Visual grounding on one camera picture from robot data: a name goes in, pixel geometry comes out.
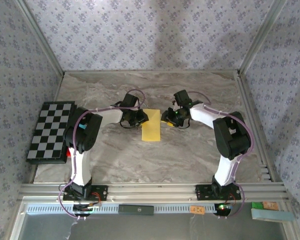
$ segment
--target wire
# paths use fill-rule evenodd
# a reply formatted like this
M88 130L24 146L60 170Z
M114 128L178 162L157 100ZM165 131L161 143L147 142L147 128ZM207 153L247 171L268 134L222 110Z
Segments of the wire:
M236 183L236 182L234 182L233 184L236 185L237 187L239 187L239 189L240 189L240 192L241 192L241 194L242 194L242 203L241 203L239 209L238 209L234 214L231 214L229 217L234 217L235 215L238 215L238 214L241 212L242 208L243 208L244 205L245 205L245 199L246 199L246 197L245 197L245 191L244 191L244 189L242 188L242 186L239 185L239 184Z
M253 134L253 132L250 130L250 128L249 128L243 121L241 121L239 118L237 118L237 117L235 117L235 116L232 116L232 115L230 115L229 113L226 113L226 112L217 111L217 110L215 110L215 109L213 109L213 108L211 108L211 107L208 107L208 106L206 106L206 105L203 105L203 108L204 108L205 110L207 110L208 112L211 112L211 113L213 113L213 114L218 114L218 115L230 117L230 118L232 118L233 120L237 121L239 124L241 124L241 125L244 127L244 129L248 132L248 135L249 135L249 137L250 137L250 141L251 141L250 148L248 149L248 151L246 151L245 154L242 154L242 155L240 155L240 156L237 158L237 160L236 160L236 162L235 162L235 164L234 164L234 166L233 166L233 168L232 168L232 170L231 170L231 173L230 173L230 177L232 178L233 184L236 185L237 187L239 187L240 192L242 193L242 203L241 203L239 209L238 209L234 214L232 214L232 215L229 216L229 217L234 217L235 215L237 215L238 213L241 212L241 210L242 210L242 208L244 207L244 204L245 204L245 192L244 192L243 188L241 187L241 185L239 185L238 183L235 182L235 176L236 176L236 172L237 172L237 169L238 169L238 166L239 166L241 160L242 160L245 156L249 155L249 154L253 151L253 149L254 149L254 147L255 147L255 138L254 138L254 134Z
M123 122L123 121L120 121L119 124L120 124L120 126L123 127L124 129L133 129L133 128L137 127L137 125L134 125L134 126L123 126L123 125L122 125L122 122Z
M90 114L90 113L97 113L97 112L104 112L104 111L109 111L109 110L112 110L112 109L135 109L135 108L140 108L146 101L146 95L144 94L143 91L139 90L139 89L131 89L129 91L127 91L127 94L132 92L132 91L137 91L139 93L142 94L142 101L139 105L137 106L132 106L132 107L123 107L123 106L110 106L110 107L106 107L106 108L101 108L101 109L93 109L93 110L88 110L88 111L85 111L79 118L78 120L76 121L75 125L74 125L74 128L73 128L73 135L72 135L72 142L73 142L73 149L74 149L74 152L73 152L73 178L71 179L71 181L69 181L62 189L61 191L59 191L59 194L58 194L58 201L60 203L60 206L62 207L62 209L66 212L66 214L68 214L70 217L72 218L75 218L75 219L80 219L79 216L76 216L74 214L71 214L66 208L65 206L63 205L62 201L61 201L61 193L65 191L65 189L70 186L76 176L77 176L77 164L76 164L76 156L77 156L77 146L76 146L76 133L77 133L77 128L79 126L79 123L81 121L81 119L87 115L87 114Z
M100 197L99 193L93 192L91 194L98 197L98 202L93 203L93 205L100 203L100 207L101 207L101 197Z
M231 192L228 195L228 199L223 204L227 204L227 202L229 201L229 196L232 196L232 198L234 199L234 204L232 206L236 205L236 198Z
M189 118L189 120L188 120L188 126L186 126L186 127L178 127L178 129L187 129L187 128L189 128L190 127L190 118Z
M199 94L199 95L201 95L201 96L204 96L205 99L208 100L208 102L205 102L204 104L208 104L208 105L211 105L211 104L212 104L212 102L210 101L209 97L208 97L207 95L205 95L204 93L202 93L202 92L199 92L199 91L188 91L188 93L189 93L189 94Z
M61 191L61 190L60 190L60 187L61 187L62 184L66 184L66 183L61 183L61 184L58 186L59 192Z

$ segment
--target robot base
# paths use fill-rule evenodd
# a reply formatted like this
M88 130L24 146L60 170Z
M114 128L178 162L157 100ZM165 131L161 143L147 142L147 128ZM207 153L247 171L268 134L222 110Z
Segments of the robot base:
M107 185L92 185L92 179L84 186L75 184L74 182L68 186L63 193L63 201L106 201L108 195Z
M221 200L227 201L229 199L229 195L232 194L235 197L235 200L241 200L240 189L238 186L233 183L223 186L221 191L216 194L212 188L212 184L200 184L195 186L196 199L198 201L204 200Z

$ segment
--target blue object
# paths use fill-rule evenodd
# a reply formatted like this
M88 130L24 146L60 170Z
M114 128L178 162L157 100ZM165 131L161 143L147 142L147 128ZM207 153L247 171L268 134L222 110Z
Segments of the blue object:
M252 219L263 220L270 222L292 222L295 220L295 216L288 211L274 211L265 209L251 209Z
M87 125L82 125L79 123L79 128L86 129Z

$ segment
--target aluminum frame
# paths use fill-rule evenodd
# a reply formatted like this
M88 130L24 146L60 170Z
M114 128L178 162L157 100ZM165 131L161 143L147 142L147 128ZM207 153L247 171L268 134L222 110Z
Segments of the aluminum frame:
M268 33L272 29L273 25L275 24L281 10L285 6L287 0L274 0L268 13L265 16L265 19L262 22L261 27L259 28L253 42L248 49L247 53L244 56L244 59L240 66L240 77L241 74L246 74L248 68L250 67L251 63L255 59L260 47L263 45Z
M64 76L64 71L62 70L54 52L52 51L39 25L37 24L28 4L24 0L14 0L14 3L19 8L25 22L28 24L31 32L33 33L40 47L42 48L42 51L51 63L54 71L58 74L58 77L62 79Z
M229 76L232 74L235 80L242 104L245 106L248 121L256 140L256 149L260 156L260 167L262 172L261 182L240 183L244 193L245 202L277 202L281 211L292 212L289 194L273 169L273 162L269 158L265 148L265 136L258 130L260 120L254 113L254 103L248 97L249 87L245 80L239 77L238 71L209 71L219 75ZM222 201L197 201L195 186L208 183L99 183L106 184L108 188L107 201L102 205L111 204L198 204L198 203L221 203ZM26 209L29 204L55 204L58 200L60 183L33 183L23 184L19 191L17 206L6 230L5 239L18 239ZM300 240L300 229L296 221L283 223L287 239Z

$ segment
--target red component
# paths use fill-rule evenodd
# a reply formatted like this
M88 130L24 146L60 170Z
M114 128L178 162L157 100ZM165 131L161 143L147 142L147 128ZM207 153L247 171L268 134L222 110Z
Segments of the red component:
M71 153L70 153L70 151L69 151L69 148L66 149L66 156L67 156L67 157L71 157Z

